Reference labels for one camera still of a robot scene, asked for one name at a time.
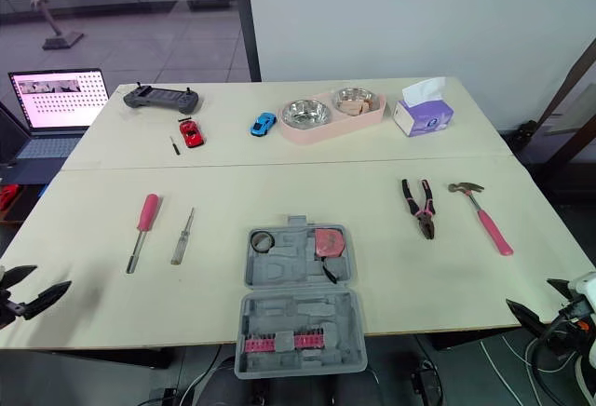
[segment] toy car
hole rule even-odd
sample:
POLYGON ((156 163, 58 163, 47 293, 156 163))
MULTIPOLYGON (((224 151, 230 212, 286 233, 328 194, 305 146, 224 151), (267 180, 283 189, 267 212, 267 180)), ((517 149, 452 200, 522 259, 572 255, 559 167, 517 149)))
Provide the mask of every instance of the toy car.
POLYGON ((5 187, 2 187, 2 191, 0 191, 0 210, 6 209, 17 193, 19 192, 19 185, 18 184, 11 184, 5 187))
POLYGON ((264 136, 277 121, 276 115, 272 115, 271 113, 261 113, 251 128, 251 135, 264 136))
POLYGON ((183 121, 180 124, 180 132, 183 134, 184 142, 186 142, 188 148, 198 147, 205 143, 194 120, 183 121))

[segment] pink screwdriver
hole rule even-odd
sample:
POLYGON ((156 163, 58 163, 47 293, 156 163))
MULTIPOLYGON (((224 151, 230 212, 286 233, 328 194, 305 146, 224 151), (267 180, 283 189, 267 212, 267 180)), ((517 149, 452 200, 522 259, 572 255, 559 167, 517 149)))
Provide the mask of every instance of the pink screwdriver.
POLYGON ((145 199, 145 204, 142 205, 141 218, 139 219, 139 236, 137 243, 134 245, 134 251, 130 256, 129 265, 127 266, 127 274, 134 273, 134 268, 139 261, 139 253, 141 252, 142 243, 145 240, 147 231, 151 230, 153 220, 156 218, 157 205, 159 204, 159 196, 156 194, 149 194, 145 199))

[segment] white table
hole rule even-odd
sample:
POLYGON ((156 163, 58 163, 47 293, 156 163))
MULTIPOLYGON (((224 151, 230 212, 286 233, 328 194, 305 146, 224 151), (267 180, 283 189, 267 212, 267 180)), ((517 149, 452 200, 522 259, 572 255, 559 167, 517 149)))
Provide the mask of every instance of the white table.
POLYGON ((113 94, 96 121, 73 151, 64 169, 159 169, 167 167, 358 162, 438 157, 511 156, 478 105, 455 78, 448 78, 445 100, 455 114, 441 132, 407 138, 391 113, 401 90, 421 79, 323 81, 266 84, 180 84, 203 98, 194 115, 206 145, 189 150, 178 130, 177 110, 155 107, 131 109, 122 96, 135 88, 123 85, 113 94), (273 128, 263 138, 249 129, 265 111, 276 113, 285 103, 338 88, 358 86, 387 95, 384 121, 357 132, 313 145, 298 145, 273 128), (176 156, 169 136, 182 152, 176 156))
POLYGON ((62 171, 2 259, 38 264, 14 287, 32 300, 71 279, 44 314, 0 333, 2 348, 134 348, 234 341, 247 235, 288 214, 341 223, 355 250, 368 334, 516 325, 509 298, 551 319, 562 297, 546 278, 593 269, 560 218, 512 156, 276 166, 62 171), (436 238, 425 240, 400 189, 428 178, 436 238), (486 186, 478 201, 515 250, 501 256, 463 194, 447 184, 486 186), (163 204, 133 275, 125 274, 145 196, 163 204), (169 263, 196 206, 181 266, 169 263))

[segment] laptop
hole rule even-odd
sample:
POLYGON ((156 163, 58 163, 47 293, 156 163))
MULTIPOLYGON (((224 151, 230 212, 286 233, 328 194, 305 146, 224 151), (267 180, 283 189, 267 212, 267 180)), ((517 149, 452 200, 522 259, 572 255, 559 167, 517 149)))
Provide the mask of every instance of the laptop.
POLYGON ((0 136, 0 147, 8 151, 22 142, 13 157, 2 152, 9 168, 2 184, 49 183, 108 101, 102 71, 31 71, 8 77, 28 128, 0 106, 4 128, 12 129, 13 138, 25 137, 8 141, 0 136))

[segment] gray toolbox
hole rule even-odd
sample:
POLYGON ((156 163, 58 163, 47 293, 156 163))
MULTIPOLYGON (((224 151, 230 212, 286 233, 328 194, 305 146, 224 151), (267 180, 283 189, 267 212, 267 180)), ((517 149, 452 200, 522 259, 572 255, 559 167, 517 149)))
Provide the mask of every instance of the gray toolbox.
POLYGON ((242 299, 236 376, 361 372, 368 360, 358 298, 346 287, 354 265, 347 232, 340 224, 308 224, 305 216, 288 223, 249 234, 244 280, 254 292, 242 299), (344 246, 331 255, 338 237, 344 246))

